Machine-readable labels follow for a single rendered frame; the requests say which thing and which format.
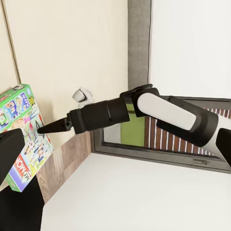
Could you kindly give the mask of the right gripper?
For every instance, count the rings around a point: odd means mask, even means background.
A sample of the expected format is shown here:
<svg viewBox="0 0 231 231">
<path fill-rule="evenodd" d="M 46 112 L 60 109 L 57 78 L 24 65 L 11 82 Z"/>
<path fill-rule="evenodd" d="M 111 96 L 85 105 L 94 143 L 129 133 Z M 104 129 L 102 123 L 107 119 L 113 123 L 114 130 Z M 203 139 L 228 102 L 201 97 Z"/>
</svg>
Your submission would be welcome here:
<svg viewBox="0 0 231 231">
<path fill-rule="evenodd" d="M 94 131 L 113 126 L 107 101 L 85 105 L 70 111 L 66 117 L 37 129 L 37 134 L 61 133 L 73 126 L 75 133 Z"/>
</svg>

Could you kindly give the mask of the board game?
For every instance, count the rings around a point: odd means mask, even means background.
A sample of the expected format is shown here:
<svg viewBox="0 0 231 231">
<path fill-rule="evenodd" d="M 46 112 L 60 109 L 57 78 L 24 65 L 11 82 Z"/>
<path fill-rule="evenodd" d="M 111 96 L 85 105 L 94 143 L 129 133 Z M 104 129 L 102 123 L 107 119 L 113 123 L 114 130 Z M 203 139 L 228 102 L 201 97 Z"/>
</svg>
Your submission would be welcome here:
<svg viewBox="0 0 231 231">
<path fill-rule="evenodd" d="M 41 169 L 54 147 L 29 84 L 19 84 L 0 96 L 0 133 L 21 128 L 25 147 L 5 178 L 12 190 L 22 192 Z"/>
</svg>

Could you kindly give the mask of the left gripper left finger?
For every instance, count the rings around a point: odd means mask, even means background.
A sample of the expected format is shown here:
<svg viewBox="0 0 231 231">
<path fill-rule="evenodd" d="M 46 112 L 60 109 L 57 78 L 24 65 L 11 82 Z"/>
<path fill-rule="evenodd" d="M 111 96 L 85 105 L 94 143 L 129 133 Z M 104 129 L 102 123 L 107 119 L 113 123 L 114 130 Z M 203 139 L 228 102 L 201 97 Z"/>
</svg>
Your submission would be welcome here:
<svg viewBox="0 0 231 231">
<path fill-rule="evenodd" d="M 0 186 L 25 147 L 21 128 L 0 133 Z"/>
</svg>

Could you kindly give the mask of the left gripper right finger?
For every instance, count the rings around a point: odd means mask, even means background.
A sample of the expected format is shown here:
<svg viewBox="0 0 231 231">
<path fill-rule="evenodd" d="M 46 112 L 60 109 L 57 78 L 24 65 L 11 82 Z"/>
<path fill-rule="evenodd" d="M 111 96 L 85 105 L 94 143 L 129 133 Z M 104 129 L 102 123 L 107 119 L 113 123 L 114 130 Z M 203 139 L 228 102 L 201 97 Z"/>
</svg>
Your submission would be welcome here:
<svg viewBox="0 0 231 231">
<path fill-rule="evenodd" d="M 216 146 L 231 166 L 231 130 L 219 128 Z"/>
</svg>

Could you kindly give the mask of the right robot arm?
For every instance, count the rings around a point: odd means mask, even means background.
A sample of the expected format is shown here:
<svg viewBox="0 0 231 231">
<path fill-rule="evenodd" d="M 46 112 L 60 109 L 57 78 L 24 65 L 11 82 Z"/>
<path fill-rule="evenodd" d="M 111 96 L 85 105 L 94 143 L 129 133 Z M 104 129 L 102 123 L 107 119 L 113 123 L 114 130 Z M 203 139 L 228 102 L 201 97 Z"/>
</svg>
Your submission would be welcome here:
<svg viewBox="0 0 231 231">
<path fill-rule="evenodd" d="M 37 134 L 61 133 L 73 126 L 75 133 L 94 131 L 130 121 L 125 96 L 130 96 L 136 117 L 157 119 L 156 126 L 222 158 L 216 146 L 219 128 L 231 130 L 231 119 L 174 96 L 165 98 L 152 84 L 120 93 L 119 98 L 94 103 L 92 93 L 80 87 L 72 98 L 79 103 L 66 117 L 37 129 Z"/>
</svg>

